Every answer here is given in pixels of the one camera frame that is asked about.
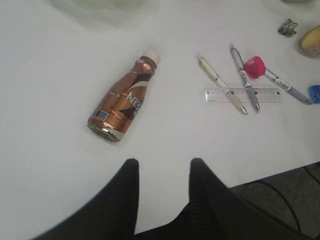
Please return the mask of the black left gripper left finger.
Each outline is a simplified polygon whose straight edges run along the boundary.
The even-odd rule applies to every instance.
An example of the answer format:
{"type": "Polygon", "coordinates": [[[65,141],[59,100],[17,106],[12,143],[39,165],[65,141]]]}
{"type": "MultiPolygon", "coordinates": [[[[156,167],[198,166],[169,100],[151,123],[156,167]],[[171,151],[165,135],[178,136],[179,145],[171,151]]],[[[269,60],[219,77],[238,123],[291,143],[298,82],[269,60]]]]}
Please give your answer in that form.
{"type": "Polygon", "coordinates": [[[139,162],[128,159],[108,184],[38,240],[132,240],[139,206],[139,162]]]}

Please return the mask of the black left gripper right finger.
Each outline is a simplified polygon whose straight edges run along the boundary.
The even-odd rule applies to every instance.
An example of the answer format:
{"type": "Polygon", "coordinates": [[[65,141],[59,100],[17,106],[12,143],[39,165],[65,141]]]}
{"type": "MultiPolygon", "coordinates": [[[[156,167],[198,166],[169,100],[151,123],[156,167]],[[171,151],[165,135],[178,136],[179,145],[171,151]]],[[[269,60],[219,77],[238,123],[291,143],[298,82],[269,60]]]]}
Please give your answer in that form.
{"type": "Polygon", "coordinates": [[[189,202],[170,223],[138,240],[307,240],[308,236],[236,196],[201,158],[190,162],[189,202]]]}

